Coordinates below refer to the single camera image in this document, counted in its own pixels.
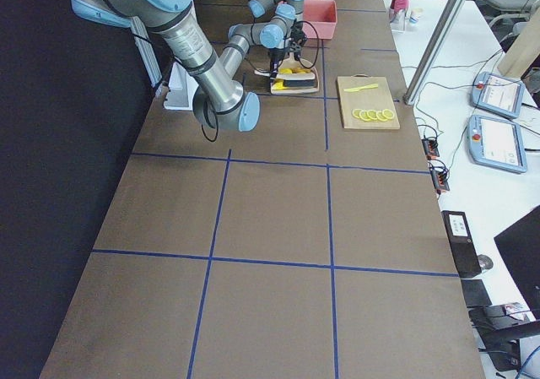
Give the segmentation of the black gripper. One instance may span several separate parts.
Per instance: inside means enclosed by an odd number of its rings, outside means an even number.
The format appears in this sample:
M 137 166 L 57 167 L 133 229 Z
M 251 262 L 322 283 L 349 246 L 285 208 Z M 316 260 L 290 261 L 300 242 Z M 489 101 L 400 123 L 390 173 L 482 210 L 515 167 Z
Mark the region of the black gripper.
M 278 75 L 280 63 L 289 57 L 289 49 L 285 48 L 273 48 L 269 50 L 270 68 L 269 78 L 275 79 Z

